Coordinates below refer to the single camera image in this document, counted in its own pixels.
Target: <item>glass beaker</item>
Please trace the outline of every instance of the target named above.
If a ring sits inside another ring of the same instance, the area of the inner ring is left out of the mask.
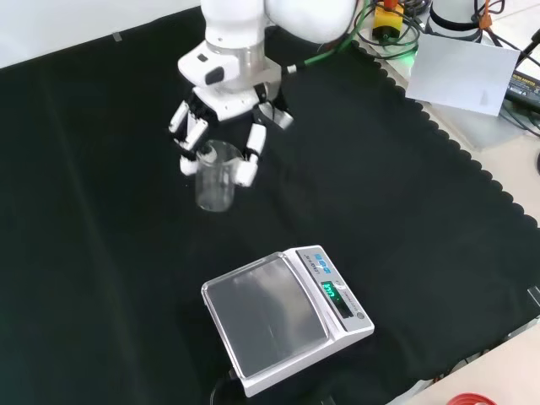
[[[197,152],[197,205],[215,213],[227,211],[235,199],[235,172],[242,154],[230,143],[208,141]]]

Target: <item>yellow device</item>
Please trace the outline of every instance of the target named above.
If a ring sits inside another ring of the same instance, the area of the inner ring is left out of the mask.
[[[403,14],[403,7],[392,0],[379,2],[381,6],[391,8]],[[375,21],[373,23],[373,38],[377,40],[388,40],[389,38],[399,38],[402,32],[403,17],[384,8],[377,7],[375,9]]]

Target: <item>green digital display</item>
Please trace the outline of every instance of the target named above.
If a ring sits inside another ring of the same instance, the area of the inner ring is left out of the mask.
[[[325,281],[322,284],[322,289],[324,289],[324,292],[327,293],[328,298],[331,302],[336,306],[336,309],[339,311],[339,315],[341,315],[342,318],[350,318],[353,316],[353,313],[348,308],[347,303],[343,300],[343,297],[341,294],[339,294],[338,289],[336,289],[336,286],[333,284],[332,281]]]

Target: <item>black table mat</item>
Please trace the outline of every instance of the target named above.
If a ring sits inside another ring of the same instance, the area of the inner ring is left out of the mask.
[[[292,246],[325,247],[375,335],[249,403],[383,404],[537,314],[536,222],[354,49],[288,80],[256,185],[197,209],[164,128],[203,28],[195,9],[0,72],[3,403],[208,403],[230,363],[202,284]],[[313,49],[267,41],[283,65]]]

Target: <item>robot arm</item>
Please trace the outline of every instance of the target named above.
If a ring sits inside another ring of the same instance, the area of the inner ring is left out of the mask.
[[[264,31],[272,20],[301,39],[336,40],[349,27],[357,0],[202,0],[205,41],[178,62],[195,85],[174,114],[169,131],[181,151],[180,167],[197,172],[197,150],[212,125],[259,110],[285,129],[292,117],[279,88],[281,67],[264,55]],[[266,128],[254,121],[236,184],[251,186]]]
[[[322,44],[347,31],[356,4],[357,0],[266,0],[266,12],[292,35]]]

